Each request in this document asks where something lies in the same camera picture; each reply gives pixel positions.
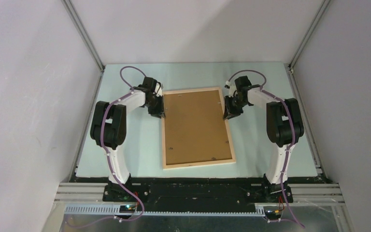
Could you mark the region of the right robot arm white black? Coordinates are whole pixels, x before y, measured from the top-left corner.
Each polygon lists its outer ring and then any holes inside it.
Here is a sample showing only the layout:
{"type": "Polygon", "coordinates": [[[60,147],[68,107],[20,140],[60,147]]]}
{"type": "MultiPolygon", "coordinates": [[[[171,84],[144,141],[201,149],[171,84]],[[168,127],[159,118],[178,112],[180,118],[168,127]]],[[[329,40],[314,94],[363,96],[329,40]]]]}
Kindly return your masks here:
{"type": "Polygon", "coordinates": [[[258,106],[266,113],[267,137],[274,144],[274,152],[265,173],[269,184],[262,188],[261,194],[264,200],[274,202],[281,196],[277,185],[287,181],[292,150],[304,135],[298,100],[277,97],[262,86],[251,84],[247,76],[238,77],[234,84],[227,80],[225,88],[228,94],[224,97],[224,120],[240,116],[247,105],[258,106]]]}

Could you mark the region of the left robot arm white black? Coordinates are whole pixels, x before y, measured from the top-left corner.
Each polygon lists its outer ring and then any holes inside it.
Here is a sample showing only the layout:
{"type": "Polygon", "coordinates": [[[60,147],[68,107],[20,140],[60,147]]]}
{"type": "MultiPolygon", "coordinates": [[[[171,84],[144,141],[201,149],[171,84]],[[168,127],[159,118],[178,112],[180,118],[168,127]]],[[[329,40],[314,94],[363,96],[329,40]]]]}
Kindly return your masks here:
{"type": "Polygon", "coordinates": [[[159,81],[145,77],[142,84],[119,99],[112,102],[99,101],[95,105],[90,137],[105,151],[110,169],[109,180],[115,184],[120,183],[114,194],[121,201],[128,201],[133,196],[133,187],[126,184],[130,172],[120,148],[127,135],[128,113],[137,108],[147,108],[150,116],[165,118],[162,90],[163,85],[159,81]]]}

